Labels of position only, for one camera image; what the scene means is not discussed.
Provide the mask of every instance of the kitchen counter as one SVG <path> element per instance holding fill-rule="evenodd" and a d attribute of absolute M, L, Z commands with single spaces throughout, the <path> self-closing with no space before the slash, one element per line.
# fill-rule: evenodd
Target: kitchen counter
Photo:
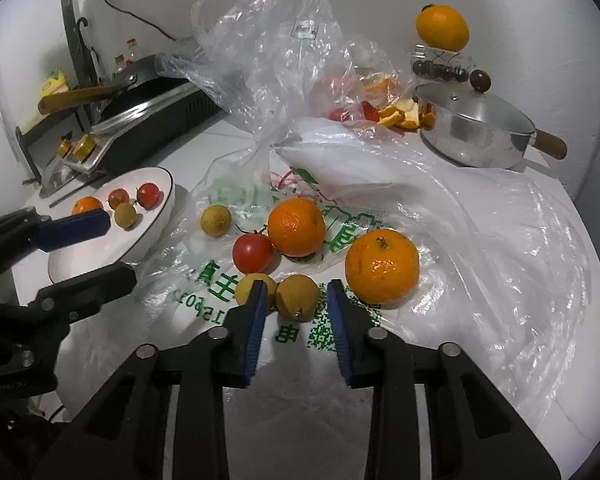
<path fill-rule="evenodd" d="M 419 136 L 410 139 L 411 143 L 422 142 Z M 160 165 L 171 172 L 176 188 L 176 209 L 190 191 L 204 176 L 208 162 L 216 157 L 248 147 L 251 136 L 233 126 L 228 120 L 208 122 L 190 134 L 172 142 L 147 165 Z M 565 207 L 566 214 L 580 234 L 586 246 L 591 272 L 590 305 L 587 307 L 583 325 L 576 333 L 575 355 L 570 369 L 565 374 L 564 384 L 559 388 L 551 409 L 535 432 L 560 468 L 564 479 L 576 471 L 600 439 L 600 262 L 589 235 L 560 182 L 550 176 L 540 153 L 529 148 L 526 153 L 523 173 L 531 177 L 543 190 L 557 198 Z M 78 198 L 87 196 L 93 189 L 85 188 L 53 209 L 48 208 L 52 200 L 80 185 L 78 179 L 50 199 L 41 200 L 36 192 L 27 202 L 35 206 L 40 214 L 53 218 L 67 216 Z M 48 255 L 37 251 L 13 266 L 13 278 L 20 304 L 33 300 L 38 289 L 50 284 L 46 268 Z M 65 352 L 70 352 L 71 335 L 62 344 L 59 360 Z M 58 395 L 71 389 L 60 377 Z M 65 402 L 70 413 L 75 414 L 81 406 Z"/>

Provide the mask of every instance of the cooking pot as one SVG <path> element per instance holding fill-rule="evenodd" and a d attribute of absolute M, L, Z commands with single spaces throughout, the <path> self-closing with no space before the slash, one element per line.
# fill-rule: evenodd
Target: cooking pot
<path fill-rule="evenodd" d="M 48 95 L 40 99 L 38 110 L 45 115 L 66 108 L 111 99 L 100 116 L 100 121 L 105 121 L 184 82 L 186 79 L 158 75 L 155 68 L 155 56 L 147 56 L 127 66 L 118 74 L 113 85 L 80 88 Z"/>
<path fill-rule="evenodd" d="M 511 168 L 528 145 L 563 159 L 567 145 L 538 130 L 515 106 L 488 92 L 450 83 L 416 87 L 422 137 L 438 152 L 464 166 Z"/>

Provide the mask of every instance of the white bowl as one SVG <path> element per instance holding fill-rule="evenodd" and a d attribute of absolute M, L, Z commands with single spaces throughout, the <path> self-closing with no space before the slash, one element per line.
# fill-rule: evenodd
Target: white bowl
<path fill-rule="evenodd" d="M 107 198 L 111 191 L 122 188 L 134 199 L 136 189 L 145 182 L 153 182 L 158 186 L 162 192 L 161 200 L 150 211 L 136 204 L 138 219 L 134 227 L 127 231 L 115 223 Z M 167 227 L 175 205 L 175 195 L 173 177 L 164 168 L 139 168 L 107 182 L 91 196 L 100 200 L 111 216 L 111 228 L 104 236 L 49 254 L 48 273 L 51 281 L 62 282 L 119 260 L 137 262 L 142 259 Z"/>

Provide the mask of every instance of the wooden handle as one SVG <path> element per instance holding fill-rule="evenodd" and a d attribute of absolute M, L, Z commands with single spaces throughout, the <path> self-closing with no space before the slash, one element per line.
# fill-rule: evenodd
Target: wooden handle
<path fill-rule="evenodd" d="M 109 99 L 117 90 L 119 88 L 114 86 L 96 86 L 47 95 L 40 99 L 38 110 L 43 115 L 59 112 L 67 108 L 74 108 L 83 104 L 101 101 L 102 99 Z"/>
<path fill-rule="evenodd" d="M 563 160 L 567 156 L 567 145 L 560 138 L 544 130 L 536 130 L 534 147 L 553 158 Z"/>

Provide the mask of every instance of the plastic bag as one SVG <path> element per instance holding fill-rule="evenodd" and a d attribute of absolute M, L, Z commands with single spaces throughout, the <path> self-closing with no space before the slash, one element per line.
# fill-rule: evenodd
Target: plastic bag
<path fill-rule="evenodd" d="M 272 277 L 307 274 L 324 292 L 344 278 L 356 236 L 380 226 L 403 232 L 420 255 L 416 289 L 393 310 L 348 291 L 351 299 L 408 342 L 459 343 L 534 428 L 571 362 L 588 301 L 586 252 L 561 206 L 524 176 L 455 168 L 378 124 L 303 118 L 355 108 L 365 95 L 327 1 L 222 1 L 194 6 L 200 47 L 163 55 L 163 70 L 189 77 L 266 138 L 215 160 L 137 264 L 134 293 L 74 326 L 80 348 L 56 370 L 72 384 L 65 405 L 79 409 L 136 346 L 185 344 L 235 306 L 240 233 L 204 235 L 207 206 L 224 203 L 250 231 L 276 202 L 302 195 L 323 212 L 323 251 L 283 258 Z M 316 41 L 293 41 L 298 18 L 319 24 Z M 340 377 L 324 294 L 312 322 L 267 317 L 252 385 L 225 393 L 232 478 L 361 478 L 370 407 L 370 392 Z"/>
<path fill-rule="evenodd" d="M 158 72 L 193 81 L 256 138 L 337 108 L 362 116 L 364 88 L 328 0 L 198 0 L 191 19 L 197 43 L 159 54 Z"/>
<path fill-rule="evenodd" d="M 365 100 L 382 109 L 415 88 L 411 73 L 401 73 L 394 68 L 386 52 L 374 41 L 363 36 L 353 36 L 347 45 L 360 82 L 365 87 Z"/>

